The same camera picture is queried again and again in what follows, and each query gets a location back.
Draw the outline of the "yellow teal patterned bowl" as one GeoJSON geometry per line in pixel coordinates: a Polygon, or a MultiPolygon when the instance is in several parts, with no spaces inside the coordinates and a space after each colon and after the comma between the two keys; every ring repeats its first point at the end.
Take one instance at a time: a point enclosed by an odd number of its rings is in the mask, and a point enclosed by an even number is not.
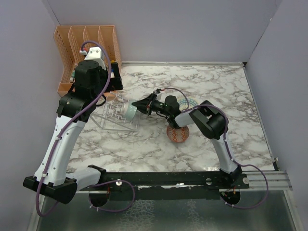
{"type": "Polygon", "coordinates": [[[184,111],[187,110],[189,108],[195,107],[197,106],[199,103],[197,100],[195,100],[194,98],[180,98],[178,99],[178,103],[180,105],[180,110],[184,111]]]}

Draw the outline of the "red and blue patterned bowl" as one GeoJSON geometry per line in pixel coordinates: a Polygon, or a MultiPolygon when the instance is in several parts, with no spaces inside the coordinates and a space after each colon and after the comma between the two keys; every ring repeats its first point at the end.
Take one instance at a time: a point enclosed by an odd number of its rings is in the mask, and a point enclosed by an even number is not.
{"type": "Polygon", "coordinates": [[[187,126],[184,126],[179,129],[172,128],[171,126],[167,127],[167,136],[168,138],[176,143],[185,142],[189,137],[190,131],[187,126]]]}

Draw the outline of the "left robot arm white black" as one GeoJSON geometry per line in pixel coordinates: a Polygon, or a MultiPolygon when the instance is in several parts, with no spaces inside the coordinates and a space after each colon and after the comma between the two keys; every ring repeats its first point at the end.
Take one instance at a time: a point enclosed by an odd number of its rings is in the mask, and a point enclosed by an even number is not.
{"type": "Polygon", "coordinates": [[[106,92],[122,90],[122,78],[117,62],[111,63],[114,77],[97,61],[84,60],[75,68],[75,81],[67,94],[59,100],[57,118],[52,140],[45,157],[33,176],[25,177],[23,186],[50,197],[62,204],[69,203],[76,191],[92,186],[101,190],[106,185],[105,172],[90,165],[76,174],[66,169],[77,138],[98,106],[93,100],[106,92]]]}

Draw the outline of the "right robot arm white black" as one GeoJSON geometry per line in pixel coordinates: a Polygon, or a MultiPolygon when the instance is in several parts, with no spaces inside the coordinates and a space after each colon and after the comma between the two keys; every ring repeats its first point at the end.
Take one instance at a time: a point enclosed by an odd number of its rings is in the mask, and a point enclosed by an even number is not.
{"type": "Polygon", "coordinates": [[[158,101],[157,89],[146,98],[132,103],[143,114],[152,112],[165,117],[171,128],[180,129],[195,124],[201,133],[208,138],[216,151],[220,164],[221,183],[226,188],[232,188],[239,181],[242,174],[241,167],[233,160],[234,155],[228,147],[227,131],[228,119],[225,113],[210,101],[204,101],[191,109],[180,110],[180,104],[175,96],[169,95],[164,102],[158,101]]]}

